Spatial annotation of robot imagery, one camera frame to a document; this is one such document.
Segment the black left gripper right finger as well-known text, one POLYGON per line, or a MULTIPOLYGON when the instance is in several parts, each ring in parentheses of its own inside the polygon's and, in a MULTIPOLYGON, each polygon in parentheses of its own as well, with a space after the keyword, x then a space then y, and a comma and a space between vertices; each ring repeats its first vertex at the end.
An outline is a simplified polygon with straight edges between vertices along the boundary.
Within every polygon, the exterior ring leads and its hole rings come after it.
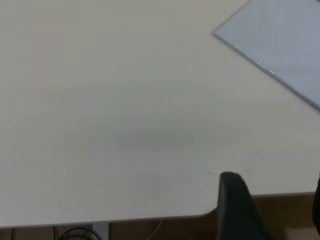
POLYGON ((313 207, 312 207, 312 219, 316 227, 320 226, 320 178, 317 182, 317 188, 314 195, 313 207))

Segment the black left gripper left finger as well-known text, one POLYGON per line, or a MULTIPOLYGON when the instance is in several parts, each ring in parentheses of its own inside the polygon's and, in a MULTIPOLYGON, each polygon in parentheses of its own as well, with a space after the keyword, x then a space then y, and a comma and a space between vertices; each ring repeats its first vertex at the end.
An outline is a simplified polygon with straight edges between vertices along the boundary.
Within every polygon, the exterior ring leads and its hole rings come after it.
POLYGON ((217 201, 219 240, 270 240, 272 234, 260 218, 243 178, 235 172, 219 177, 217 201))

